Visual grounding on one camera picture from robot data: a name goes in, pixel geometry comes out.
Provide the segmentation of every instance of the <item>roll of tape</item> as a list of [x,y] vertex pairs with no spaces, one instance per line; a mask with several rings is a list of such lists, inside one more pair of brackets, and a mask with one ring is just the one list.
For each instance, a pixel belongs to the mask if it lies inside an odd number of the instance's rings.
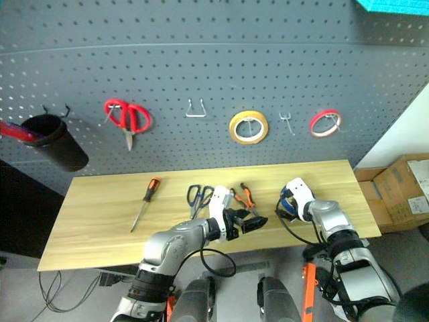
[[[314,126],[316,125],[317,121],[322,119],[323,117],[326,117],[329,115],[336,115],[336,121],[334,121],[334,124],[332,125],[332,127],[330,127],[329,129],[327,129],[324,132],[315,132]],[[341,120],[342,120],[341,115],[336,109],[327,109],[326,111],[322,111],[322,112],[316,114],[316,116],[313,117],[313,119],[311,120],[311,122],[310,122],[310,133],[312,136],[314,136],[316,138],[324,138],[326,136],[330,136],[339,128],[339,126],[341,124]]]
[[[256,121],[260,124],[261,130],[254,136],[240,136],[237,127],[241,122]],[[229,134],[232,139],[240,144],[256,144],[262,141],[268,133],[268,122],[265,116],[258,111],[242,111],[236,114],[229,122]]]

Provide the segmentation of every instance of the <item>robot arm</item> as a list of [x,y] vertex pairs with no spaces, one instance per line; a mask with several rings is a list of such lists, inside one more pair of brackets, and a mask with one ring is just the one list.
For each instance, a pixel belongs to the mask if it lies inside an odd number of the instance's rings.
[[209,205],[210,219],[185,221],[150,237],[129,292],[122,297],[111,322],[158,321],[166,309],[173,281],[188,254],[212,240],[239,237],[234,224],[240,226],[243,233],[265,225],[265,217],[244,220],[248,211],[227,209],[230,200],[229,189],[218,186]]
[[336,201],[314,198],[301,178],[286,185],[289,204],[293,198],[296,214],[302,221],[313,221],[326,242],[332,270],[327,283],[330,295],[324,297],[332,304],[342,306],[346,317],[367,317],[371,311],[392,315],[400,298],[393,282],[380,268],[371,252],[363,245],[350,219]]

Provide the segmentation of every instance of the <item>wooden table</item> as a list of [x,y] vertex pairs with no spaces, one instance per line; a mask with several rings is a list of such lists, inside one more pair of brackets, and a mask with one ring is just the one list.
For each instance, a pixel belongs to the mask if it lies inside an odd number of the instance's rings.
[[[133,233],[131,224],[153,176],[159,190]],[[191,184],[235,187],[245,182],[260,215],[269,218],[262,229],[233,241],[212,242],[211,248],[240,252],[301,244],[274,214],[282,187],[300,176],[319,199],[336,200],[361,237],[380,236],[379,229],[347,160],[274,164],[173,172],[118,174],[74,178],[52,229],[39,271],[100,268],[138,263],[146,240],[155,232],[189,219],[186,192]],[[239,208],[236,201],[232,208]],[[200,217],[208,216],[208,207]],[[292,229],[316,241],[311,224],[296,222]]]

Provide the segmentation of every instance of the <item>red scissors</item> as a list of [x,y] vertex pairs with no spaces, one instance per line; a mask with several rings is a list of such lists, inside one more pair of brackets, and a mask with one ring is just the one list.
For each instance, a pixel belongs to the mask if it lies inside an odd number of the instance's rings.
[[[113,110],[116,108],[120,108],[122,110],[120,121],[118,121],[113,115]],[[128,104],[120,99],[108,99],[105,103],[105,113],[107,114],[106,121],[107,119],[110,119],[125,133],[125,140],[129,151],[131,151],[133,147],[133,135],[146,131],[152,123],[152,118],[144,107],[137,104]],[[138,127],[139,121],[137,113],[143,114],[146,120],[143,127]]]

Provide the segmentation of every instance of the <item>pliers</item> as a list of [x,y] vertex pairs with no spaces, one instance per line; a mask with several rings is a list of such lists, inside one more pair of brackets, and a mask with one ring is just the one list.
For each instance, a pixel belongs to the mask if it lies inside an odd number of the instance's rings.
[[246,208],[246,210],[252,212],[252,214],[255,217],[259,217],[259,214],[257,213],[256,208],[255,208],[256,205],[252,199],[252,194],[250,192],[250,189],[246,186],[246,184],[244,182],[242,182],[240,184],[240,187],[244,190],[244,192],[247,196],[247,202],[237,194],[237,192],[235,191],[234,188],[231,188],[229,190],[233,194],[234,199],[237,200],[240,204],[242,204]]

